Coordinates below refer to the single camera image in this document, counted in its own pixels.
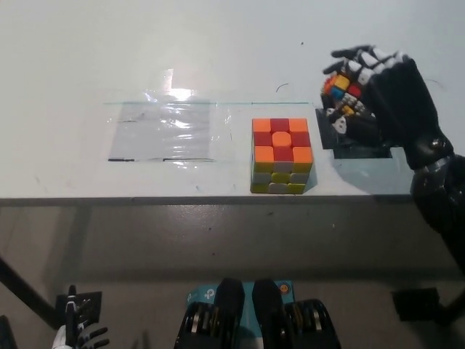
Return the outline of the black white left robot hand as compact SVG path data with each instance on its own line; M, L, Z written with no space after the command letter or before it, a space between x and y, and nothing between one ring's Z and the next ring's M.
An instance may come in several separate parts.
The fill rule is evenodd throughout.
M110 343L105 338L107 327L93 328L100 322L102 292L78 293L75 285L57 297L56 309L62 317L52 348L102 348Z

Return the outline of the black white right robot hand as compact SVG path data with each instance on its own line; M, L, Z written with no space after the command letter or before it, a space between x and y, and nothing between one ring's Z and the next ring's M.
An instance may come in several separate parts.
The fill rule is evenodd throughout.
M400 146L412 170L454 154L413 58L370 44L331 55L320 96L338 134L367 147Z

